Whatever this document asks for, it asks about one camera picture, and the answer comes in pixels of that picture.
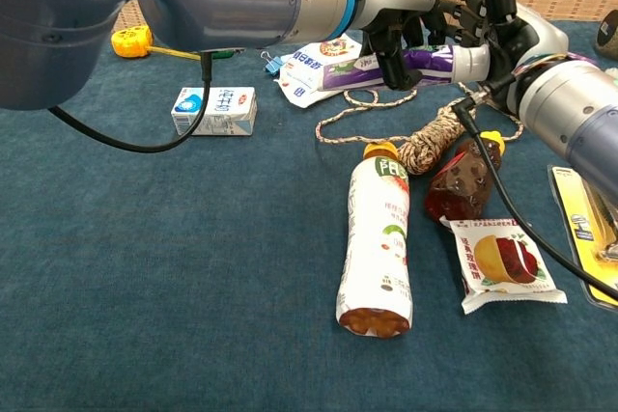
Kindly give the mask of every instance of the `blue carpet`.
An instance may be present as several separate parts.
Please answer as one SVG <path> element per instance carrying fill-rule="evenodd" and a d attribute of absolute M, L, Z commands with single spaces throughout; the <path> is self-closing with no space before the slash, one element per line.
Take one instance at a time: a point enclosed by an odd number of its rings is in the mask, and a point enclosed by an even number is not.
<path fill-rule="evenodd" d="M 574 52 L 612 66 L 592 49 L 598 24 L 558 26 Z M 429 176 L 411 185 L 412 330 L 378 341 L 340 328 L 348 182 L 363 147 L 318 144 L 316 122 L 346 102 L 299 110 L 263 64 L 247 51 L 214 67 L 216 86 L 257 88 L 252 137 L 165 154 L 109 149 L 47 112 L 0 112 L 0 409 L 616 410 L 618 317 L 549 258 L 568 305 L 463 315 L 453 239 L 422 210 Z M 197 85 L 194 62 L 106 50 L 65 108 L 131 142 L 163 142 L 180 87 Z M 425 89 L 325 132 L 409 134 L 457 96 Z M 514 130 L 492 110 L 478 121 Z M 569 253 L 550 164 L 564 162 L 525 133 L 502 174 Z M 506 216 L 497 195 L 487 216 Z"/>

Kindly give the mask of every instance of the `rope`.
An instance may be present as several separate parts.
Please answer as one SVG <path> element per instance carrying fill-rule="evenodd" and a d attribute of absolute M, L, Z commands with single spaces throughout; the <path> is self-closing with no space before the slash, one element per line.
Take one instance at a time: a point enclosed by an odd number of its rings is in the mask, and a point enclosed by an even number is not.
<path fill-rule="evenodd" d="M 459 87 L 468 95 L 472 93 L 464 84 L 460 83 Z M 407 171 L 413 175 L 420 176 L 422 174 L 431 171 L 437 162 L 440 160 L 444 152 L 457 140 L 465 129 L 460 124 L 455 113 L 453 113 L 452 107 L 456 103 L 459 103 L 464 98 L 457 98 L 451 101 L 448 105 L 440 108 L 437 112 L 436 118 L 425 125 L 422 129 L 412 133 L 409 136 L 396 135 L 385 138 L 370 138 L 361 135 L 352 135 L 349 137 L 328 138 L 322 135 L 322 130 L 326 125 L 336 123 L 337 121 L 345 118 L 347 115 L 370 111 L 373 109 L 386 109 L 400 106 L 407 101 L 411 101 L 416 97 L 417 91 L 414 90 L 409 96 L 400 98 L 399 100 L 379 103 L 379 95 L 376 91 L 365 91 L 373 95 L 373 101 L 359 101 L 351 97 L 350 91 L 344 92 L 344 97 L 352 105 L 352 108 L 347 108 L 341 111 L 339 114 L 322 120 L 316 126 L 316 138 L 329 145 L 341 145 L 352 142 L 362 142 L 364 144 L 381 144 L 384 142 L 404 142 L 399 148 L 400 162 L 404 165 Z M 498 110 L 495 103 L 488 102 L 488 105 L 493 109 Z M 472 110 L 472 116 L 476 115 L 475 110 Z M 515 117 L 509 116 L 517 126 L 518 130 L 511 137 L 503 137 L 505 142 L 511 142 L 520 138 L 523 133 L 523 124 Z"/>

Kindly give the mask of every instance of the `black cable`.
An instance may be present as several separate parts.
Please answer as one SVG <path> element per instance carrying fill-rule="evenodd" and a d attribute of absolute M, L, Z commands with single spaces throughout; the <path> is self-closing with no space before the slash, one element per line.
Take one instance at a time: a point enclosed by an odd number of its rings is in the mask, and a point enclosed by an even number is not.
<path fill-rule="evenodd" d="M 97 140 L 105 145 L 113 147 L 115 149 L 131 151 L 134 153 L 161 153 L 164 151 L 169 151 L 174 149 L 186 139 L 188 139 L 195 129 L 200 125 L 202 119 L 204 118 L 204 113 L 206 112 L 206 106 L 209 101 L 209 95 L 211 93 L 211 81 L 212 81 L 212 53 L 211 52 L 202 52 L 200 53 L 200 63 L 202 65 L 202 80 L 204 81 L 204 93 L 202 94 L 202 106 L 200 107 L 200 111 L 198 112 L 195 120 L 189 126 L 188 130 L 173 140 L 172 142 L 168 142 L 163 145 L 155 145 L 155 146 L 141 146 L 141 145 L 133 145 L 127 142 L 123 142 L 121 140 L 114 139 L 105 134 L 102 134 L 81 121 L 77 120 L 69 113 L 64 111 L 58 106 L 53 108 L 49 108 L 49 112 L 54 115 L 56 118 L 60 119 L 64 123 L 68 124 L 73 129 L 81 132 L 82 134 Z"/>
<path fill-rule="evenodd" d="M 618 301 L 618 290 L 617 289 L 612 288 L 608 284 L 605 284 L 599 279 L 593 277 L 588 272 L 586 272 L 585 270 L 581 269 L 580 267 L 578 267 L 577 265 L 573 264 L 571 261 L 563 257 L 558 250 L 556 250 L 553 246 L 551 246 L 550 243 L 548 243 L 544 238 L 542 238 L 538 233 L 536 233 L 536 231 L 528 225 L 525 219 L 521 217 L 521 214 L 518 212 L 517 208 L 513 204 L 513 201 L 511 200 L 511 197 L 506 191 L 506 188 L 504 186 L 504 183 L 502 183 L 502 179 L 500 178 L 500 175 L 497 173 L 495 167 L 493 166 L 492 160 L 490 158 L 490 154 L 488 153 L 487 148 L 485 147 L 485 144 L 483 144 L 483 139 L 481 138 L 481 131 L 476 125 L 476 122 L 474 122 L 474 119 L 472 119 L 472 117 L 468 113 L 470 102 L 473 106 L 474 102 L 472 101 L 471 98 L 469 98 L 469 101 L 462 101 L 461 102 L 462 105 L 459 108 L 457 108 L 459 104 L 455 105 L 455 107 L 453 108 L 453 111 L 460 119 L 460 122 L 462 123 L 463 127 L 465 127 L 465 130 L 467 130 L 470 136 L 474 139 L 474 142 L 476 142 L 476 145 L 481 153 L 481 156 L 483 157 L 483 161 L 487 165 L 490 171 L 490 174 L 492 175 L 493 183 L 495 184 L 495 188 L 497 189 L 500 195 L 500 198 L 502 199 L 502 202 L 504 202 L 504 205 L 509 210 L 513 218 L 518 222 L 521 229 L 524 232 L 526 232 L 530 236 L 530 238 L 532 238 L 542 249 L 544 249 L 552 258 L 558 261 L 558 263 L 562 265 L 564 268 L 566 268 L 569 272 L 576 275 L 579 279 L 584 281 L 589 286 L 596 288 L 598 291 Z"/>

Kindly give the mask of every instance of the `snack packet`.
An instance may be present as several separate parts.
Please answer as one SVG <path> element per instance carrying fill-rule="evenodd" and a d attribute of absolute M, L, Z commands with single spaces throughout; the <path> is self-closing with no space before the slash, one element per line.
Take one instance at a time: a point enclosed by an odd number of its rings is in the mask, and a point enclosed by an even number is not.
<path fill-rule="evenodd" d="M 322 68 L 358 58 L 360 49 L 361 44 L 345 34 L 333 41 L 309 43 L 284 60 L 285 65 L 279 70 L 279 78 L 275 82 L 291 104 L 307 108 L 343 92 L 319 90 Z"/>
<path fill-rule="evenodd" d="M 449 221 L 470 314 L 492 301 L 567 303 L 534 241 L 514 219 Z"/>

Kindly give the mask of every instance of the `juice bottle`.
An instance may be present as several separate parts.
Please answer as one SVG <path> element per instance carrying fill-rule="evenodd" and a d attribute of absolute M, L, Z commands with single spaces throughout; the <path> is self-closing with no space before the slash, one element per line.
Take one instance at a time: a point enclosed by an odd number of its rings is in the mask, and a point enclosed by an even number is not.
<path fill-rule="evenodd" d="M 409 330 L 409 186 L 393 144 L 369 145 L 348 196 L 348 252 L 336 318 L 357 335 L 392 338 Z"/>
<path fill-rule="evenodd" d="M 482 132 L 483 144 L 495 169 L 502 163 L 505 150 L 497 131 Z M 455 157 L 432 179 L 425 198 L 425 210 L 435 220 L 478 219 L 490 198 L 493 180 L 474 140 L 461 144 Z"/>

